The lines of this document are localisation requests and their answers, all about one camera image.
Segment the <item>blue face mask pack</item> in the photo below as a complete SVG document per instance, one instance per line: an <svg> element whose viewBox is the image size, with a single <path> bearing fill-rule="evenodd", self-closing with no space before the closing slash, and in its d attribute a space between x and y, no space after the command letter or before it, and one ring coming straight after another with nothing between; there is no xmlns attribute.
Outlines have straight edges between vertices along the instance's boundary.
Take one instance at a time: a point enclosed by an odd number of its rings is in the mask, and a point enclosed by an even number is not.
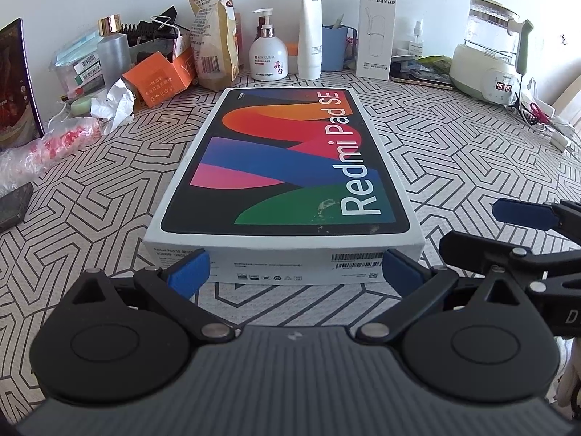
<svg viewBox="0 0 581 436"><path fill-rule="evenodd" d="M74 65L77 61L89 56L97 50L97 43L101 41L98 31L85 33L71 43L61 48L54 55L52 69Z"/></svg>

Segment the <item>white pump lotion bottle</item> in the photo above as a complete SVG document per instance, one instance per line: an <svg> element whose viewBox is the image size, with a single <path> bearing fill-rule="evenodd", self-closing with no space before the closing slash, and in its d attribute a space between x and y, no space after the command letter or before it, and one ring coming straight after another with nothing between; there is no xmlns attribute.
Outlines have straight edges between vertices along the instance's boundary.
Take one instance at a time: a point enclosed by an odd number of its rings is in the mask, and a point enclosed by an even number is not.
<svg viewBox="0 0 581 436"><path fill-rule="evenodd" d="M288 76L288 50L275 35L272 8L256 9L258 36L249 49L250 75L255 81L278 81Z"/></svg>

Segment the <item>Redmi Pad SE box lid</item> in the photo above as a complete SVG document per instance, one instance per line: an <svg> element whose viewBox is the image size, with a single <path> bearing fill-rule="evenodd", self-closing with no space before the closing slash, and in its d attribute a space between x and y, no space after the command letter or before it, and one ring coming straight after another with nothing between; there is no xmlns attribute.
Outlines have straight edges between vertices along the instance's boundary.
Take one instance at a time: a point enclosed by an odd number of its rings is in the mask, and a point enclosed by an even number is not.
<svg viewBox="0 0 581 436"><path fill-rule="evenodd" d="M144 237L168 267L202 249L212 282L379 282L383 255L426 241L389 154L355 93L223 92Z"/></svg>

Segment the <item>white tall product box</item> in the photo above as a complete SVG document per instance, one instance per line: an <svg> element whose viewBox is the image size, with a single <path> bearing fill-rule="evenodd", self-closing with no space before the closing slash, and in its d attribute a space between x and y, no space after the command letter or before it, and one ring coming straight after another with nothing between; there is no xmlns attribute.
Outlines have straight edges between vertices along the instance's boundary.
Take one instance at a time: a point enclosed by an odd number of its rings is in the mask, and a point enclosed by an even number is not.
<svg viewBox="0 0 581 436"><path fill-rule="evenodd" d="M358 77L387 81L394 43L397 0L359 0Z"/></svg>

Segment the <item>beige snack bag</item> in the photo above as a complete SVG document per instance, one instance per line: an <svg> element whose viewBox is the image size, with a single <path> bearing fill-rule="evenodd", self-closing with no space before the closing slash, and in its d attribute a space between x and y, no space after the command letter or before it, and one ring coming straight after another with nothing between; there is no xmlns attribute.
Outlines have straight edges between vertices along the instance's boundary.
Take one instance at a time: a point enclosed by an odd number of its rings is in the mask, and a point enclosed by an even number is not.
<svg viewBox="0 0 581 436"><path fill-rule="evenodd" d="M194 14L190 29L199 85L219 92L232 86L239 72L233 0L188 0Z"/></svg>

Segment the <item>grey bottle gold cap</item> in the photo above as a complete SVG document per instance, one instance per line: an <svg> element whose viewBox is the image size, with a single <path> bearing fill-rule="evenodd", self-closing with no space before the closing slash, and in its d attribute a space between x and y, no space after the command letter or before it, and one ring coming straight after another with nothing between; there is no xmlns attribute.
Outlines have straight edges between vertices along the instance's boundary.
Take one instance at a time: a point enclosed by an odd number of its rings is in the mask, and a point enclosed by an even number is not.
<svg viewBox="0 0 581 436"><path fill-rule="evenodd" d="M99 19L97 29L101 36L97 54L105 87L109 90L131 68L128 37L121 33L118 14Z"/></svg>

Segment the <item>white electric kettle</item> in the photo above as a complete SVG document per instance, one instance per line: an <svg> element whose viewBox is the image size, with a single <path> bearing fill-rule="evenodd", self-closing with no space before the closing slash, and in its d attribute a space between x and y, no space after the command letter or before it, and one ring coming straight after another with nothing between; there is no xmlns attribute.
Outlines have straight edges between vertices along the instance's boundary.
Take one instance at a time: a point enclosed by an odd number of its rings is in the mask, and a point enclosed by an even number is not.
<svg viewBox="0 0 581 436"><path fill-rule="evenodd" d="M471 0L464 41L456 46L449 77L463 93L508 106L527 73L534 25L492 0Z"/></svg>

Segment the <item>plastic bag with pink items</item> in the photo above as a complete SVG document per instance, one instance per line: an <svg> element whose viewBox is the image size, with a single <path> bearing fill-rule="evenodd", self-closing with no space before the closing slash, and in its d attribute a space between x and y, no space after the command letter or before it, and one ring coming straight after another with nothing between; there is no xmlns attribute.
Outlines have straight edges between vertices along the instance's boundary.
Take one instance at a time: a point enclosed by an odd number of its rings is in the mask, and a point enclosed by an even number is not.
<svg viewBox="0 0 581 436"><path fill-rule="evenodd" d="M66 119L42 138L1 153L1 196L32 182L53 164L101 137L101 121L93 117Z"/></svg>

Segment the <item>black clutter pile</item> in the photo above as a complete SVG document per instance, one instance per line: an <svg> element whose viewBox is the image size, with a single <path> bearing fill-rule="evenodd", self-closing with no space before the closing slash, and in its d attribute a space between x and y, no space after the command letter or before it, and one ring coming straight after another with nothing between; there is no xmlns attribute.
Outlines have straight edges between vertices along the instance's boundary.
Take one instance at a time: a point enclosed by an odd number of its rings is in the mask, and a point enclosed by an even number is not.
<svg viewBox="0 0 581 436"><path fill-rule="evenodd" d="M121 26L121 33L128 38L129 53L134 64L142 62L155 52L171 59L179 30L174 24L176 16L177 11L171 6L160 15L154 16L153 20Z"/></svg>

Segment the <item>crumpled white tissue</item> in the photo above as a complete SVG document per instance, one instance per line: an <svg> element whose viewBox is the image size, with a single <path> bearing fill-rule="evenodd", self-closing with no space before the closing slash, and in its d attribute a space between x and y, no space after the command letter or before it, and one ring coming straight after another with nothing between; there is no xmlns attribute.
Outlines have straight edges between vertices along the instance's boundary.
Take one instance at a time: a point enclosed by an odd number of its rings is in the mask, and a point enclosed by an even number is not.
<svg viewBox="0 0 581 436"><path fill-rule="evenodd" d="M92 98L90 115L101 122L104 136L134 121L134 93L123 79L117 80L107 93Z"/></svg>

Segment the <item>white cosmetic tube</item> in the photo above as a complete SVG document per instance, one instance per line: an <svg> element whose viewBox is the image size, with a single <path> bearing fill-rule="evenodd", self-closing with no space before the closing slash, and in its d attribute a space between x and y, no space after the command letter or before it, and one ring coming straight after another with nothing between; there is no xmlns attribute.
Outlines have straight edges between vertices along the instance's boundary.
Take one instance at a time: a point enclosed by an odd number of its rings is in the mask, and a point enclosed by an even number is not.
<svg viewBox="0 0 581 436"><path fill-rule="evenodd" d="M312 81L321 76L322 0L301 0L297 68L300 79Z"/></svg>

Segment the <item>blue pen holder cup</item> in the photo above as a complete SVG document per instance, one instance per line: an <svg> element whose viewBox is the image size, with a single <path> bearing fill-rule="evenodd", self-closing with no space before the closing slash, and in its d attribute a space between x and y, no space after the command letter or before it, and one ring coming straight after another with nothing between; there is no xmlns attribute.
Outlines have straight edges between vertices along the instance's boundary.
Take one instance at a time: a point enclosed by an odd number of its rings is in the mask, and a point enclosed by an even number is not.
<svg viewBox="0 0 581 436"><path fill-rule="evenodd" d="M357 52L357 30L340 25L322 27L323 72L338 72L354 61Z"/></svg>

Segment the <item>black wallet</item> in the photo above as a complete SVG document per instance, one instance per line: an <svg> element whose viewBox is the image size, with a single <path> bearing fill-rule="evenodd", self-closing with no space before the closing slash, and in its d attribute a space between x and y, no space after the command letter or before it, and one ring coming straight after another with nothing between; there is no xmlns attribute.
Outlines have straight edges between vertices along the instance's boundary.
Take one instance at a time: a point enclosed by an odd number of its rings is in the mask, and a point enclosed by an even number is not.
<svg viewBox="0 0 581 436"><path fill-rule="evenodd" d="M27 183L1 198L0 232L12 229L24 220L32 193L32 183Z"/></svg>

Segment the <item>tablet with dark screen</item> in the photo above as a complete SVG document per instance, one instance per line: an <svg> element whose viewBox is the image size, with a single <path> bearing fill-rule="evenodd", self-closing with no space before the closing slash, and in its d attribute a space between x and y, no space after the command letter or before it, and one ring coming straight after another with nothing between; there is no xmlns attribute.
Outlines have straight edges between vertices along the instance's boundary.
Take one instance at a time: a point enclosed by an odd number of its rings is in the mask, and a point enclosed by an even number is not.
<svg viewBox="0 0 581 436"><path fill-rule="evenodd" d="M0 33L0 148L21 147L42 137L44 129L29 80L21 18Z"/></svg>

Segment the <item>orange cardboard box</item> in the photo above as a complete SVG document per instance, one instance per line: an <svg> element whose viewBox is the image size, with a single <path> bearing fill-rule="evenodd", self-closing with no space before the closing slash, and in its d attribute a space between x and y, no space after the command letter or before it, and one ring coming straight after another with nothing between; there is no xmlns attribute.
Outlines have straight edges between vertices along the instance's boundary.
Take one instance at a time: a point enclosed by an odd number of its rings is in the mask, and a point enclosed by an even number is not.
<svg viewBox="0 0 581 436"><path fill-rule="evenodd" d="M155 52L123 78L138 90L147 107L157 106L197 83L193 51L188 48L173 62Z"/></svg>

